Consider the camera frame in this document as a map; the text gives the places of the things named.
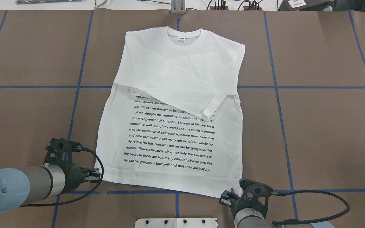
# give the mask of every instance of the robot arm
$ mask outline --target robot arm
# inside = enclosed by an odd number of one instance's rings
[[[65,139],[52,139],[46,149],[48,152],[43,166],[20,170],[0,169],[0,213],[14,210],[20,206],[61,205],[65,202],[44,205],[32,205],[31,203],[71,192],[81,183],[88,181],[97,183],[90,191],[92,192],[102,181],[102,163],[97,155],[85,145]],[[73,153],[80,151],[90,152],[97,158],[102,168],[102,175],[98,168],[83,168],[73,163]],[[62,160],[62,156],[66,152],[68,161]]]
[[[280,193],[274,191],[272,187],[266,184],[248,179],[240,179],[239,185],[243,189],[241,197],[235,194],[233,189],[230,189],[230,191],[224,191],[219,199],[221,205],[229,205],[232,209],[236,228],[333,228],[332,224],[327,221],[338,218],[350,211],[349,204],[343,198],[330,192],[301,190],[290,193]],[[285,221],[274,220],[271,225],[266,223],[265,217],[268,211],[268,198],[270,196],[288,196],[304,192],[323,193],[334,196],[346,205],[346,210],[323,219],[308,221],[299,221],[297,219]],[[265,202],[261,203],[259,201],[260,198],[264,198]]]

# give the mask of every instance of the t-shirt sleeve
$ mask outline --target t-shirt sleeve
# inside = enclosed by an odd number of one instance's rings
[[[126,33],[122,60],[113,82],[136,88],[204,120],[209,120],[227,96],[169,59],[143,47],[130,32]]]

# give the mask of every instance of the black device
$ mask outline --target black device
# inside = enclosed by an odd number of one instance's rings
[[[78,201],[91,194],[101,183],[104,168],[95,152],[84,144],[53,138],[46,146],[42,166],[24,169],[0,169],[0,213],[12,211],[20,206],[58,206]],[[86,151],[97,159],[98,168],[83,168],[73,163],[73,153]],[[32,204],[45,198],[75,190],[81,183],[96,185],[83,196],[60,203]]]
[[[304,0],[306,5],[291,7],[288,3],[293,0],[284,0],[279,6],[282,11],[322,11],[331,6],[332,11],[365,11],[365,0]]]
[[[312,228],[311,223],[328,223],[327,221],[336,219],[350,211],[349,204],[340,196],[320,190],[300,190],[289,193],[274,191],[269,185],[256,182],[249,179],[240,179],[239,185],[243,190],[242,196],[239,197],[233,188],[230,191],[225,190],[219,198],[219,204],[228,205],[236,228]],[[287,219],[274,220],[271,225],[265,221],[268,211],[268,198],[270,196],[288,196],[297,193],[321,193],[334,196],[346,205],[346,209],[336,215],[322,219],[304,220]]]

